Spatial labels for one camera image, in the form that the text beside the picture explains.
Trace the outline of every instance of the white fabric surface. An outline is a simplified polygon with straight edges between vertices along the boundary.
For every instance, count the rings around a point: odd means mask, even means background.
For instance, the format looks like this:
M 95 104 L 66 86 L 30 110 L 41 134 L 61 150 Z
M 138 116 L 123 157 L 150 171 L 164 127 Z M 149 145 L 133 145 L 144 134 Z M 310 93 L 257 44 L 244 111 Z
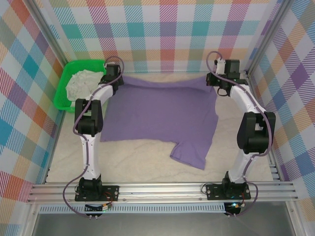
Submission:
M 103 72 L 93 72 L 89 70 L 79 71 L 72 75 L 69 83 L 65 87 L 69 101 L 75 101 L 78 98 L 86 98 L 98 86 Z

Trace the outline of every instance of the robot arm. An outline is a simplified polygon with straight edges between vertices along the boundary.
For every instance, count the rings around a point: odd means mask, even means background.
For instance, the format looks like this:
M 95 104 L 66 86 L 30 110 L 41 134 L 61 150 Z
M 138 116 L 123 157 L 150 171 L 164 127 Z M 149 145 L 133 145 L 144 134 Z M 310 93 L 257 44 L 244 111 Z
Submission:
M 103 112 L 102 106 L 105 102 L 115 94 L 119 85 L 123 85 L 124 81 L 121 76 L 120 68 L 116 64 L 108 64 L 106 75 L 104 75 L 99 83 L 96 93 L 84 99 L 77 99 L 75 102 L 75 122 L 81 116 L 86 108 L 89 100 L 91 103 L 86 113 L 77 121 L 75 129 L 80 134 L 83 147 L 83 163 L 84 173 L 81 175 L 79 185 L 77 187 L 76 201 L 96 201 L 101 199 L 104 190 L 101 181 L 101 172 L 98 165 L 98 143 L 103 129 Z
M 224 89 L 227 95 L 235 100 L 240 110 L 244 113 L 237 134 L 237 144 L 240 150 L 233 167 L 226 173 L 220 187 L 207 186 L 207 190 L 212 192 L 212 196 L 222 197 L 222 199 L 239 199 L 242 195 L 245 195 L 245 199 L 251 198 L 249 191 L 247 191 L 248 185 L 244 181 L 244 170 L 249 165 L 246 173 L 250 171 L 255 161 L 252 158 L 253 155 L 264 153 L 269 144 L 267 124 L 258 109 L 265 114 L 269 121 L 272 138 L 276 123 L 275 114 L 266 112 L 254 99 L 247 81 L 240 79 L 239 63 L 239 60 L 216 60 L 216 74 L 225 80 L 218 79 L 213 73 L 207 74 L 206 77 L 207 86 L 219 86 L 220 89 Z M 226 80 L 232 80 L 234 83 L 229 83 Z
M 113 96 L 113 87 L 111 85 L 103 87 L 99 90 L 91 102 L 91 116 L 83 116 L 78 125 L 77 130 L 80 134 L 87 138 L 87 142 L 83 137 L 80 137 L 83 148 L 83 163 L 84 168 L 87 162 L 86 145 L 89 146 L 89 166 L 84 173 L 84 179 L 98 179 L 100 177 L 100 169 L 98 166 L 98 143 L 103 129 L 103 115 L 102 106 Z M 77 99 L 75 109 L 75 119 L 80 115 L 84 109 L 84 103 L 90 99 L 90 96 L 85 99 Z
M 252 95 L 248 85 L 241 86 Z M 231 182 L 243 183 L 243 172 L 251 157 L 254 154 L 264 153 L 268 148 L 268 133 L 265 127 L 265 121 L 263 121 L 260 112 L 258 112 L 253 102 L 243 90 L 237 86 L 233 86 L 230 97 L 237 103 L 240 110 L 244 113 L 244 116 L 237 134 L 237 144 L 240 150 L 232 169 L 228 171 L 228 175 Z M 258 107 L 267 116 L 269 123 L 271 124 L 273 136 L 276 121 L 275 115 L 273 113 L 266 112 L 266 110 L 260 105 L 258 105 Z M 247 169 L 247 173 L 251 171 L 255 161 L 256 159 L 252 160 Z

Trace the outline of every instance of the purple t-shirt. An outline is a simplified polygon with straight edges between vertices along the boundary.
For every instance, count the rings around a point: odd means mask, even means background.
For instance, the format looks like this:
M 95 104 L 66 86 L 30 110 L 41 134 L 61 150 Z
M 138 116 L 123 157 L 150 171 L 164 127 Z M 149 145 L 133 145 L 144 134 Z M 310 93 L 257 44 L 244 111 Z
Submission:
M 101 142 L 174 142 L 171 158 L 204 169 L 218 123 L 217 94 L 205 77 L 153 83 L 124 76 L 124 82 L 108 101 Z

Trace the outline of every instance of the green plastic basket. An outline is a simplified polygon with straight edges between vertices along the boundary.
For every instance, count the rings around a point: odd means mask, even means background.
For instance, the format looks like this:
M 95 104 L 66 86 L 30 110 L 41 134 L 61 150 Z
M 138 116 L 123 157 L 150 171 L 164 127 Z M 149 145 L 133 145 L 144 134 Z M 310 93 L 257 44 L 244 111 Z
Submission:
M 65 87 L 67 86 L 72 75 L 81 70 L 103 72 L 106 74 L 104 63 L 104 60 L 74 60 L 65 65 L 63 74 L 58 84 L 56 95 L 54 97 L 55 107 L 59 110 L 65 110 L 73 113 L 74 107 L 71 107 L 72 102 L 67 99 L 67 92 L 65 90 Z

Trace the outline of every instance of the plaid fabric backdrop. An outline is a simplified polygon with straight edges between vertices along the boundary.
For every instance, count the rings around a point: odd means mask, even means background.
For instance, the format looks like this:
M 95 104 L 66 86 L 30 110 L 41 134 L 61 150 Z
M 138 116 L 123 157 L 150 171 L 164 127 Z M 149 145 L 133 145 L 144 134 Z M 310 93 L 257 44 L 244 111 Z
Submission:
M 62 67 L 22 0 L 0 5 L 0 235 L 13 236 L 55 141 Z
M 256 56 L 257 50 L 259 49 L 259 47 L 260 47 L 260 45 L 261 45 L 261 43 L 262 43 L 262 41 L 263 41 L 263 39 L 264 39 L 266 33 L 268 32 L 268 30 L 269 30 L 269 28 L 270 28 L 270 26 L 271 26 L 272 20 L 273 20 L 274 17 L 276 16 L 276 14 L 277 14 L 277 12 L 278 12 L 278 10 L 279 10 L 279 7 L 280 7 L 280 5 L 281 5 L 282 2 L 283 2 L 283 0 L 277 0 L 277 3 L 276 3 L 276 5 L 274 6 L 274 8 L 273 8 L 273 10 L 272 10 L 272 12 L 271 12 L 271 14 L 270 14 L 270 16 L 269 16 L 269 18 L 268 18 L 268 20 L 267 20 L 267 22 L 266 22 L 266 24 L 265 24 L 265 27 L 263 28 L 263 30 L 262 30 L 261 33 L 260 33 L 260 36 L 259 36 L 259 38 L 258 38 L 258 40 L 257 40 L 257 42 L 256 42 L 256 44 L 255 44 L 254 49 L 252 50 L 252 53 L 251 53 L 251 55 L 250 55 L 250 58 L 249 58 L 249 60 L 248 60 L 248 62 L 247 62 L 247 64 L 246 64 L 246 66 L 245 66 L 245 69 L 248 69 L 248 68 L 249 68 L 249 66 L 250 66 L 251 63 L 252 63 L 252 60 L 253 60 L 254 57 Z
M 315 2 L 296 0 L 252 82 L 259 101 L 277 116 L 274 148 L 315 232 Z
M 244 67 L 276 2 L 37 0 L 69 60 L 117 55 L 127 72 L 207 71 L 211 50 L 240 59 Z

